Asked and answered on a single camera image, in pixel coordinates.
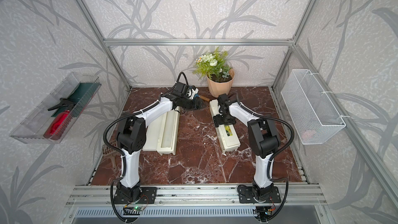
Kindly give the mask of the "cream dispenser lid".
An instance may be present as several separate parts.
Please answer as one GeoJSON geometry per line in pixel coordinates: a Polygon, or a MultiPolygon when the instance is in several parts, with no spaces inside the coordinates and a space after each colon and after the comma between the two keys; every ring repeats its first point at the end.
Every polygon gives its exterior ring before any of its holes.
{"type": "Polygon", "coordinates": [[[222,117],[219,114],[219,106],[217,100],[212,100],[209,103],[210,113],[216,128],[217,137],[220,143],[222,154],[226,152],[236,151],[240,147],[238,135],[232,124],[223,124],[222,117]]]}

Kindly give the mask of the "cream dispenser base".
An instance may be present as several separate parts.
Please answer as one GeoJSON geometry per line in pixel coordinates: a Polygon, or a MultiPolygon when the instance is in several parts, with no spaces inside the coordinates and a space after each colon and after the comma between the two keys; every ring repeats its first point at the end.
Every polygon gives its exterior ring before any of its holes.
{"type": "Polygon", "coordinates": [[[147,128],[143,151],[156,151],[160,155],[176,154],[180,107],[167,112],[153,121],[147,128]]]}

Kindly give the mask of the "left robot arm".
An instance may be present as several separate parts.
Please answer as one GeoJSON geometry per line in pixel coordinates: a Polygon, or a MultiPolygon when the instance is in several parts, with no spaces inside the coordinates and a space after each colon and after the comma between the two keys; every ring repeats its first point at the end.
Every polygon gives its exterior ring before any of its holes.
{"type": "Polygon", "coordinates": [[[177,82],[171,90],[160,94],[154,103],[137,112],[123,114],[118,119],[116,140],[122,158],[122,175],[117,186],[120,191],[133,195],[140,190],[139,159],[149,124],[177,107],[199,110],[203,101],[197,96],[198,92],[195,86],[177,82]]]}

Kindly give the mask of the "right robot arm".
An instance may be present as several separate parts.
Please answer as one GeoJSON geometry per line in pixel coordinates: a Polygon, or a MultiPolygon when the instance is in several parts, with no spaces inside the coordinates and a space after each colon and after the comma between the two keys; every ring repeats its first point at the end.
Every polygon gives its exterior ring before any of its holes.
{"type": "Polygon", "coordinates": [[[227,94],[218,96],[219,115],[215,117],[216,126],[235,124],[238,119],[248,128],[248,138],[251,151],[256,155],[256,172],[252,184],[252,195],[263,201],[274,188],[272,179],[272,156],[281,144],[276,123],[280,119],[263,116],[239,102],[231,99],[227,94]]]}

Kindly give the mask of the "blue hand rake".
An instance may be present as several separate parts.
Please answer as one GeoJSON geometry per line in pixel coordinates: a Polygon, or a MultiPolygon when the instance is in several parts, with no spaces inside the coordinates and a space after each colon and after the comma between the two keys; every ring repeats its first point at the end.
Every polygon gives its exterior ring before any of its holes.
{"type": "Polygon", "coordinates": [[[202,99],[205,102],[210,102],[210,99],[208,97],[199,95],[199,88],[196,89],[196,94],[195,94],[194,97],[200,98],[200,99],[202,99]]]}

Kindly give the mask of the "pink flower pot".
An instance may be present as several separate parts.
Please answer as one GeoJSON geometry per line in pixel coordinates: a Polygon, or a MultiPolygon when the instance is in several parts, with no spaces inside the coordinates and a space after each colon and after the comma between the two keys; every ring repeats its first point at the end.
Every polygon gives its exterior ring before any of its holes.
{"type": "Polygon", "coordinates": [[[207,77],[208,89],[213,97],[217,98],[219,95],[228,94],[230,92],[234,82],[234,69],[230,69],[229,73],[231,76],[231,80],[229,80],[228,82],[218,83],[207,77]]]}

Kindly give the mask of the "green artificial plant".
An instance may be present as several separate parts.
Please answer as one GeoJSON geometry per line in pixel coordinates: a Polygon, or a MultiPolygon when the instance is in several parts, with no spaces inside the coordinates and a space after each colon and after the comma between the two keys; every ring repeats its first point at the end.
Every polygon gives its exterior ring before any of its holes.
{"type": "Polygon", "coordinates": [[[208,52],[196,59],[193,74],[200,78],[207,77],[217,83],[226,83],[232,80],[231,67],[227,63],[227,51],[208,52]]]}

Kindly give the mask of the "brown slotted scoop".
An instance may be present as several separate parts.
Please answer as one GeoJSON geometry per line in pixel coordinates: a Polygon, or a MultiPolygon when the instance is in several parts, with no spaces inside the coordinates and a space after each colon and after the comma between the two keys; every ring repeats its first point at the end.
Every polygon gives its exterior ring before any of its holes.
{"type": "Polygon", "coordinates": [[[103,146],[103,159],[111,163],[112,170],[114,172],[118,171],[118,166],[116,162],[117,154],[118,153],[114,149],[109,148],[107,145],[103,146]]]}

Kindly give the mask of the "green folded cloth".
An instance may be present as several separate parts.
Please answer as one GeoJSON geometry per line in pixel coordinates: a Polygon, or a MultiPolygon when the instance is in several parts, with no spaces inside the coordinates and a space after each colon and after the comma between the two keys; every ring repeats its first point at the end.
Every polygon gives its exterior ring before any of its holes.
{"type": "MultiPolygon", "coordinates": [[[[76,103],[73,110],[70,112],[72,118],[79,116],[100,86],[100,83],[79,83],[79,85],[74,89],[73,93],[66,98],[76,103]]],[[[65,109],[66,107],[62,107],[56,110],[56,112],[52,114],[52,117],[62,113],[65,109]]]]}

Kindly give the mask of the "red spray bottle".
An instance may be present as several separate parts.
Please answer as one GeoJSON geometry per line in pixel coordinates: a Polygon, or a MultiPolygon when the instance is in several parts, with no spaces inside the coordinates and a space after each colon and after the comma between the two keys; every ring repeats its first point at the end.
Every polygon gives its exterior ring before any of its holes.
{"type": "Polygon", "coordinates": [[[66,109],[62,113],[56,115],[50,127],[45,131],[44,133],[45,138],[57,141],[62,137],[64,131],[66,130],[66,127],[69,125],[71,121],[69,115],[75,105],[76,103],[74,101],[61,98],[59,104],[48,109],[48,111],[53,111],[53,110],[58,110],[62,107],[66,107],[66,109]]]}

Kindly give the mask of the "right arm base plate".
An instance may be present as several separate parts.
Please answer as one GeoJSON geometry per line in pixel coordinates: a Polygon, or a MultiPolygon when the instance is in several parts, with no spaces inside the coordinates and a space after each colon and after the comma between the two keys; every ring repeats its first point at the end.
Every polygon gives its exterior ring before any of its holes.
{"type": "Polygon", "coordinates": [[[237,187],[240,203],[281,203],[279,189],[271,184],[266,188],[239,185],[237,187]]]}

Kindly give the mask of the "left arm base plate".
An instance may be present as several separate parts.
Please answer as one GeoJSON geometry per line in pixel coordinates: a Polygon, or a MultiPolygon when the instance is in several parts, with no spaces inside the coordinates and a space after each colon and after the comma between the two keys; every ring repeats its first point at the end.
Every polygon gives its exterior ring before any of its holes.
{"type": "Polygon", "coordinates": [[[157,196],[157,187],[140,187],[133,190],[116,190],[115,204],[154,204],[157,196]]]}

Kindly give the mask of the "clear plastic wall tray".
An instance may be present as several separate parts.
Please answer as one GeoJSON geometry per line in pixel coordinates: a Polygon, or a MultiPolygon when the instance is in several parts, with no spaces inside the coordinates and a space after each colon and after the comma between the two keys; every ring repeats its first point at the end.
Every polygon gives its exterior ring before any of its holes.
{"type": "Polygon", "coordinates": [[[59,144],[101,85],[98,76],[70,73],[10,137],[24,144],[59,144]]]}

